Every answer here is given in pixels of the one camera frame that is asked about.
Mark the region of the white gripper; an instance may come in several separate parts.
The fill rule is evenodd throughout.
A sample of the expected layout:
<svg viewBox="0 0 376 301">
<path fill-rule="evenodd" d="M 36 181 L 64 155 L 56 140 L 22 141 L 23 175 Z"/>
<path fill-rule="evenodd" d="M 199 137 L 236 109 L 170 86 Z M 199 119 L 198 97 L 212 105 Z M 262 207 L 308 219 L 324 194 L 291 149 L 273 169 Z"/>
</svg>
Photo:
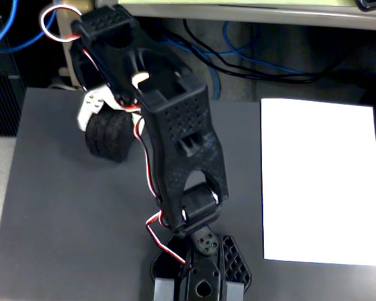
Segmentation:
<svg viewBox="0 0 376 301">
<path fill-rule="evenodd" d="M 78 127 L 81 131 L 86 130 L 91 116 L 102 109 L 104 102 L 113 110 L 140 111 L 140 105 L 138 104 L 119 104 L 109 88 L 103 88 L 101 95 L 95 90 L 90 91 L 85 95 L 77 115 Z M 134 127 L 138 129 L 138 134 L 142 135 L 144 131 L 143 117 L 140 114 L 132 113 L 132 121 Z"/>
</svg>

